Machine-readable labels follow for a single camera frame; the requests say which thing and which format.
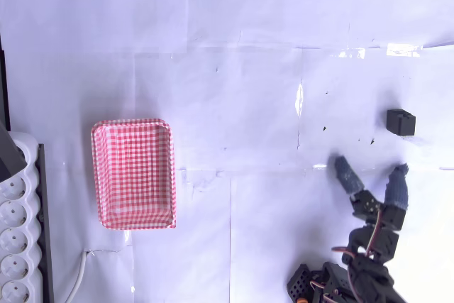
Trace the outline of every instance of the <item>pink gingham tray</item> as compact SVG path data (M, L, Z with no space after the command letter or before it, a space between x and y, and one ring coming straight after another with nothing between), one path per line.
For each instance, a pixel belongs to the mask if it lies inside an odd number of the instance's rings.
M98 122L92 129L92 152L98 215L105 227L175 227L175 161L167 123Z

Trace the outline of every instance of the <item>wire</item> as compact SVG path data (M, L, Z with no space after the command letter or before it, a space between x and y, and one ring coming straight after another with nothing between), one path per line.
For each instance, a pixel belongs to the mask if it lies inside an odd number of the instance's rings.
M353 292L353 296L355 296L355 299L358 301L358 303L362 303L362 299L360 298L360 295L358 294L358 292L356 291L356 289L352 283L352 278L350 276L350 266L347 267L347 277L348 277L348 284L350 285L352 292Z
M328 294L323 294L323 299L328 303L337 303L334 299L331 299L327 296Z
M84 271L85 271L85 263L87 261L87 255L90 252L82 252L82 257L80 258L80 268L79 268L79 274L77 275L76 282L74 283L74 287L72 288L70 295L66 299L65 303L70 303L74 296L77 293L77 290L79 289L80 283L82 281L82 278L84 277Z
M344 248L343 246L336 246L331 249L334 252L342 252L348 254L351 258L355 258L356 254L354 254L352 251L348 250L347 248Z
M374 231L372 232L372 235L370 237L369 243L366 248L366 257L369 257L370 251L372 250L374 246L375 239L378 234L378 229L380 228L380 225L382 224L382 210L378 210L378 215L377 215L377 222L375 223Z
M315 291L315 287L319 287L320 289L325 289L325 286L323 284L320 284L318 282L316 282L315 280L312 280L311 282L309 282L309 284L311 285L312 289L314 289Z

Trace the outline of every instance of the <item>small black block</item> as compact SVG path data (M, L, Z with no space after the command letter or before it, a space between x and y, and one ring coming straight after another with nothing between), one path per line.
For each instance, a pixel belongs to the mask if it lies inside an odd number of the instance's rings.
M388 110L386 129L398 136L413 136L416 127L416 117L402 109Z

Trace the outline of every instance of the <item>table surface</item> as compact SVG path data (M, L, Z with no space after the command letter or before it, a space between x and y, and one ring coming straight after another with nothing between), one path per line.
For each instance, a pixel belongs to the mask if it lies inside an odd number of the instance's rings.
M453 0L0 0L11 127L46 148L56 302L84 249L74 303L289 302L298 264L339 262L361 226L336 153L380 199L409 164L389 269L409 302L445 297L453 15ZM384 127L400 108L414 137ZM138 118L172 127L176 229L99 223L90 129Z

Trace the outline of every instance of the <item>power strip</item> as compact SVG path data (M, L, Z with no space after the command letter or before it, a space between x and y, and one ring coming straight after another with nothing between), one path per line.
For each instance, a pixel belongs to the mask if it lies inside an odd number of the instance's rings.
M0 303L42 303L43 277L38 269L41 226L35 162L38 142L26 133L10 133L27 166L0 184Z

